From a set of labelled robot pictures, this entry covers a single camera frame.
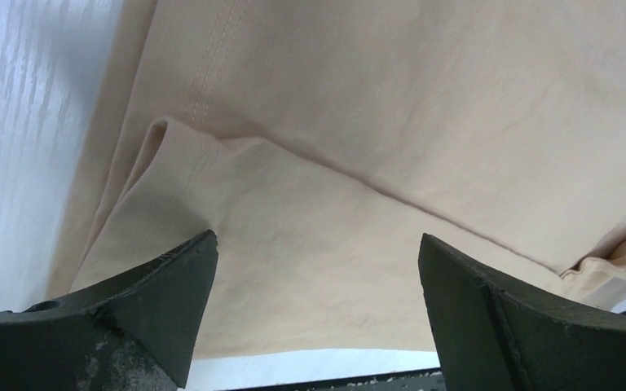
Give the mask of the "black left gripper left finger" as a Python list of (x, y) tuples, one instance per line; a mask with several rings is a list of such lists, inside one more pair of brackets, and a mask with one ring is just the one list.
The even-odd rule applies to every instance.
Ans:
[(218, 264), (205, 231), (22, 312), (0, 312), (0, 390), (184, 387)]

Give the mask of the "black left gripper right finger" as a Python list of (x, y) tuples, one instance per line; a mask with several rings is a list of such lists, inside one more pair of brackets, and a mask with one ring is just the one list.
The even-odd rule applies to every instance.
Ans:
[(423, 235), (418, 270), (450, 390), (626, 390), (626, 314), (567, 300)]

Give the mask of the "beige t shirt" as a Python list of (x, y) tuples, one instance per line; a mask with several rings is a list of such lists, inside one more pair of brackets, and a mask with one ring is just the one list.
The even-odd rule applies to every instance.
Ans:
[(203, 231), (195, 356), (432, 350), (421, 237), (626, 297), (626, 1), (126, 1), (47, 293)]

